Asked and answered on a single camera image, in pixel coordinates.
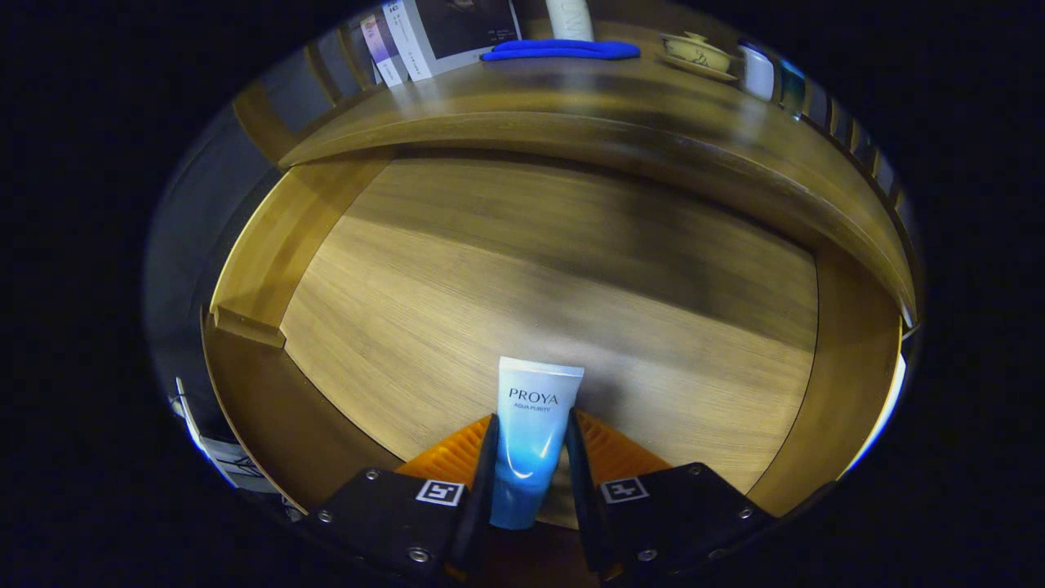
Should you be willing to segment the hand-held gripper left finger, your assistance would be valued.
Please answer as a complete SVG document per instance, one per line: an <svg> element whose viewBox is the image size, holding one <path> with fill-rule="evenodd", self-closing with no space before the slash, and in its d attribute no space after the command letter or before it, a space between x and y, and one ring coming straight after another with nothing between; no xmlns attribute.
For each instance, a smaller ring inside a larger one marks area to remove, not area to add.
<svg viewBox="0 0 1045 588"><path fill-rule="evenodd" d="M421 468L359 469L302 524L377 585L464 585L481 559L497 452L490 414L420 455Z"/></svg>

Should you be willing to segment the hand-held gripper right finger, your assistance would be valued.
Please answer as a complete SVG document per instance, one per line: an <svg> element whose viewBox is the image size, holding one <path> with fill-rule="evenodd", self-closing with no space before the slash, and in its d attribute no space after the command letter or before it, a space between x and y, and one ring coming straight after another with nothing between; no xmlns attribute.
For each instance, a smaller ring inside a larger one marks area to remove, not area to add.
<svg viewBox="0 0 1045 588"><path fill-rule="evenodd" d="M693 585L776 526L706 464L671 466L572 409L565 431L587 566L604 585Z"/></svg>

